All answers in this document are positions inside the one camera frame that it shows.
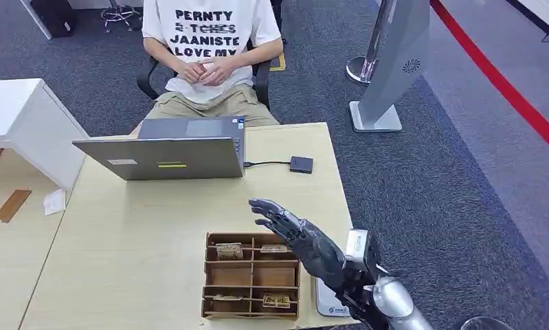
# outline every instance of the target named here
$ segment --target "black cable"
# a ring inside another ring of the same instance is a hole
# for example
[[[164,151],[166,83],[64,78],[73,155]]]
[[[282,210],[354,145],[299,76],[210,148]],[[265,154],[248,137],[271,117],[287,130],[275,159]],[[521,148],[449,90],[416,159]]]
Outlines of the black cable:
[[[244,167],[245,168],[249,168],[249,167],[252,167],[254,165],[264,165],[264,164],[286,164],[286,165],[290,165],[291,163],[290,162],[258,162],[258,163],[253,163],[253,162],[244,162]]]

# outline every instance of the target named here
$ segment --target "hand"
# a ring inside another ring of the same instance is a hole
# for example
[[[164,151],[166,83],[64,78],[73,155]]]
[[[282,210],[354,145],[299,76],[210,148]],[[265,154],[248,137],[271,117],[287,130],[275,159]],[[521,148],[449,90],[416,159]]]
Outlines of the hand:
[[[175,71],[182,79],[185,79],[185,81],[193,85],[199,82],[199,77],[201,77],[206,70],[200,62],[183,62]]]
[[[316,225],[267,199],[250,199],[249,204],[252,212],[266,218],[256,220],[256,224],[284,239],[311,276],[330,288],[343,285],[343,252]]]
[[[228,79],[235,69],[238,69],[233,56],[213,57],[200,62],[201,64],[213,63],[204,74],[201,75],[199,81],[205,86],[219,86]]]

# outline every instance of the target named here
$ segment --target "laptop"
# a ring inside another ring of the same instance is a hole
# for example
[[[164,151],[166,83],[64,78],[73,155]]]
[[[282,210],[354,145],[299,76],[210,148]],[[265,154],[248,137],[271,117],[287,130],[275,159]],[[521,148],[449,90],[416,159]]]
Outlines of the laptop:
[[[144,120],[137,139],[72,144],[125,180],[242,177],[244,117]]]

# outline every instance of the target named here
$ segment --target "metal robot arm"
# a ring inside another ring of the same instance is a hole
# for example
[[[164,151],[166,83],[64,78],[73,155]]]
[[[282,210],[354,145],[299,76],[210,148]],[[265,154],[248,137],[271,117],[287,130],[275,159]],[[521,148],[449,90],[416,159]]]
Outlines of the metal robot arm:
[[[373,330],[433,330],[406,288],[379,266],[373,235],[351,230],[345,254],[316,225],[267,199],[250,199],[256,224],[272,230],[293,250],[306,271],[323,280],[351,316]]]

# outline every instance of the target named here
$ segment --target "clasped hands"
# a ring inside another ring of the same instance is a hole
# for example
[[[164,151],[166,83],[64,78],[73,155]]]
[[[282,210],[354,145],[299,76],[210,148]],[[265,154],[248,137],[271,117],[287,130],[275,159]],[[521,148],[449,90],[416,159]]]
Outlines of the clasped hands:
[[[203,65],[208,63],[213,63],[213,66],[206,69]],[[183,62],[176,71],[191,85],[201,83],[215,87],[221,85],[237,68],[233,56],[226,56],[208,58],[199,62]]]

